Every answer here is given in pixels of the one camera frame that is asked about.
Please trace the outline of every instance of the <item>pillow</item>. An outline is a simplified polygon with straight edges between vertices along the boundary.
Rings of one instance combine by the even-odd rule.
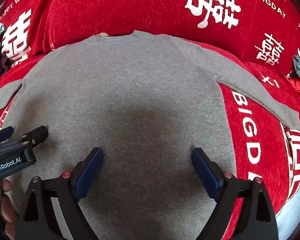
[[[289,0],[6,0],[3,49],[20,62],[91,35],[133,30],[217,46],[286,75],[300,50]]]

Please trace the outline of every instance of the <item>black clamp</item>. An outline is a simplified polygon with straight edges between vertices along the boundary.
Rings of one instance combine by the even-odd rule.
[[[51,198],[57,197],[74,240],[98,240],[78,201],[88,190],[103,162],[101,149],[94,148],[72,172],[59,178],[29,184],[17,222],[16,240],[64,240]],[[197,240],[221,240],[229,224],[235,200],[244,198],[232,240],[278,240],[278,229],[269,195],[261,178],[237,179],[209,160],[201,148],[192,152],[192,163],[204,188],[217,205]]]
[[[0,130],[0,230],[2,232],[6,221],[1,214],[3,194],[1,180],[35,164],[37,160],[32,149],[48,137],[48,130],[42,125],[17,140],[3,142],[9,139],[13,132],[11,126]]]
[[[274,210],[261,178],[237,179],[210,161],[201,148],[193,150],[191,159],[208,196],[217,202],[197,240],[222,239],[237,197],[244,200],[231,240],[279,239]]]

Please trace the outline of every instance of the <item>white double happiness character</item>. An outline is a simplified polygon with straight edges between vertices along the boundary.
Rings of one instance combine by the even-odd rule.
[[[204,20],[202,22],[200,22],[197,26],[198,28],[205,28],[208,26],[208,18],[210,17],[210,13],[212,13],[212,16],[215,19],[216,23],[219,23],[222,21],[222,16],[223,16],[223,7],[222,5],[225,4],[225,0],[216,0],[219,2],[220,5],[216,5],[215,7],[212,7],[212,2],[213,0],[209,0],[209,2],[205,1],[205,0],[198,0],[198,6],[194,6],[193,0],[188,0],[187,4],[185,6],[185,8],[188,8],[191,13],[194,16],[200,16],[202,14],[203,11],[203,7],[207,10],[207,14],[204,18]],[[226,7],[227,8],[231,8],[231,15],[229,16],[229,11],[228,9],[225,9],[225,15],[224,15],[224,19],[223,19],[223,24],[228,23],[228,29],[230,29],[232,27],[232,25],[237,26],[239,23],[238,19],[234,18],[234,14],[233,12],[240,12],[241,8],[239,5],[236,5],[234,3],[234,0],[226,0]]]
[[[257,59],[261,59],[271,66],[273,66],[274,63],[279,64],[280,53],[282,53],[284,47],[281,45],[281,42],[277,42],[272,37],[272,34],[269,35],[265,33],[265,36],[267,39],[262,41],[262,49],[255,46],[256,49],[260,50],[257,55]]]
[[[30,25],[31,9],[21,14],[18,20],[10,25],[3,35],[2,53],[15,61],[13,65],[28,58],[31,48],[27,45],[28,28]]]

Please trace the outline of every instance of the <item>screw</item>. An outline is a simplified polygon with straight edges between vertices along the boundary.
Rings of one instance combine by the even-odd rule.
[[[64,179],[67,179],[67,178],[69,178],[69,177],[71,176],[71,172],[65,171],[64,173],[62,173],[61,176],[62,176]]]
[[[224,176],[225,176],[226,178],[230,179],[230,178],[233,177],[233,174],[232,174],[231,172],[226,171],[226,172],[224,173]]]
[[[254,178],[254,181],[255,181],[256,183],[262,183],[262,179],[261,179],[260,177],[255,177],[255,178]]]
[[[40,180],[40,178],[39,178],[38,176],[35,176],[35,177],[32,178],[31,181],[32,181],[33,183],[36,183],[36,182],[38,182],[39,180]]]

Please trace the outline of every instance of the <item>finger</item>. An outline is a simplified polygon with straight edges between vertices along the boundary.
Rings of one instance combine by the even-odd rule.
[[[2,180],[2,188],[4,192],[9,192],[12,189],[12,184],[9,180],[3,179]]]
[[[6,194],[3,194],[2,197],[1,212],[5,220],[8,222],[17,221],[17,215],[15,214],[11,201]]]
[[[15,240],[15,234],[16,234],[16,224],[7,222],[5,227],[5,233],[11,240]]]

